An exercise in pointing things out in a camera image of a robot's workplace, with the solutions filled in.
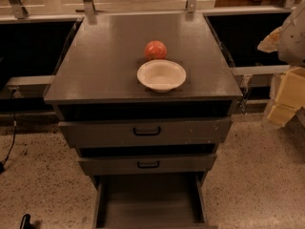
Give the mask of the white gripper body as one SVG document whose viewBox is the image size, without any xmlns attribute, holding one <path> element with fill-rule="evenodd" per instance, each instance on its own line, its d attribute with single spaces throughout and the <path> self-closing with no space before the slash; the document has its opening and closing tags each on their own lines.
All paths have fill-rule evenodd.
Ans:
<svg viewBox="0 0 305 229">
<path fill-rule="evenodd" d="M 257 49 L 261 52 L 266 52 L 266 53 L 277 52 L 280 33 L 281 33 L 280 27 L 274 29 L 258 44 Z"/>
</svg>

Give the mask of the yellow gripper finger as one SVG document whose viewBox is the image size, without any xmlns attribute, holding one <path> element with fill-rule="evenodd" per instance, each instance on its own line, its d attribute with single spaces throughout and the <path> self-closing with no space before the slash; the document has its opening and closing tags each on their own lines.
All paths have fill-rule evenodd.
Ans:
<svg viewBox="0 0 305 229">
<path fill-rule="evenodd" d="M 305 68 L 294 67 L 280 76 L 278 91 L 267 119 L 284 127 L 305 106 Z"/>
</svg>

